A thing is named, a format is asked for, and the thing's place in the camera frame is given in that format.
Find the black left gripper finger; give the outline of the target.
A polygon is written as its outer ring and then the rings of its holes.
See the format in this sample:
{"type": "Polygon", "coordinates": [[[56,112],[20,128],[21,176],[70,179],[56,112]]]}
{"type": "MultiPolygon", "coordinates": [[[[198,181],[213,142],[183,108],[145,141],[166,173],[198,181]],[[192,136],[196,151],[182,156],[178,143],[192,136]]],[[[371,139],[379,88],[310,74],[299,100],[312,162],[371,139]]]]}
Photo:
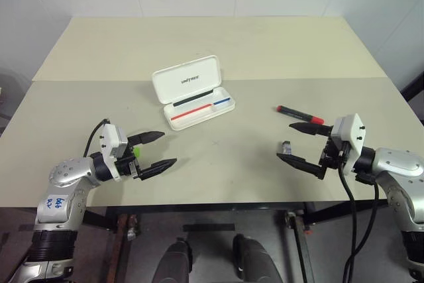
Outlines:
{"type": "Polygon", "coordinates": [[[162,131],[148,131],[127,137],[128,145],[134,147],[139,144],[148,144],[165,135],[162,131]]]}
{"type": "Polygon", "coordinates": [[[147,180],[149,178],[155,177],[172,167],[176,162],[176,158],[170,158],[155,162],[150,167],[141,170],[138,174],[138,178],[141,180],[147,180]]]}

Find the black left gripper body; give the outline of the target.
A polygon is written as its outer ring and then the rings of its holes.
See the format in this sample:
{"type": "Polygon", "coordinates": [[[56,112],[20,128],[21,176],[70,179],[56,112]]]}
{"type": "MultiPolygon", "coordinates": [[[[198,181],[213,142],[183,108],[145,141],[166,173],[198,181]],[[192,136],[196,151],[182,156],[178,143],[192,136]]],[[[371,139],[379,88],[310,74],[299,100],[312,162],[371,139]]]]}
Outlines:
{"type": "Polygon", "coordinates": [[[115,167],[120,176],[130,176],[133,179],[138,178],[140,173],[140,164],[138,157],[140,155],[140,149],[137,146],[128,146],[123,155],[118,157],[115,161],[115,167]]]}

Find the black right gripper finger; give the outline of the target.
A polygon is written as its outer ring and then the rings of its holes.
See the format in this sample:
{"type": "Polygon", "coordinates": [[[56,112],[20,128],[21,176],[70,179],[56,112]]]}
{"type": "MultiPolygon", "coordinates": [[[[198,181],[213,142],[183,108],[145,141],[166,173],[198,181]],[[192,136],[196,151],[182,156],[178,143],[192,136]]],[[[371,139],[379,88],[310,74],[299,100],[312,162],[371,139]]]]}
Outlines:
{"type": "Polygon", "coordinates": [[[292,154],[277,153],[276,156],[289,164],[291,167],[312,174],[318,179],[322,180],[325,177],[326,168],[317,164],[312,164],[306,161],[304,158],[294,156],[292,154]]]}
{"type": "Polygon", "coordinates": [[[308,135],[321,135],[325,137],[329,137],[331,135],[331,131],[333,130],[333,126],[320,125],[316,123],[292,123],[289,127],[308,135]]]}

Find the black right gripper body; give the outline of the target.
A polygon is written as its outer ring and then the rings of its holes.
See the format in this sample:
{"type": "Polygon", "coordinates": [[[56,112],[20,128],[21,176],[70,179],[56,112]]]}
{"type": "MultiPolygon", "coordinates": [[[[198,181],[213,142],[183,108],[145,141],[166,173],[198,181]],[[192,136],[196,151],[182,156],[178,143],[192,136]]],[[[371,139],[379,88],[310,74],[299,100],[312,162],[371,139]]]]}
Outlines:
{"type": "Polygon", "coordinates": [[[321,171],[343,168],[350,154],[351,146],[348,141],[329,136],[319,159],[321,171]]]}

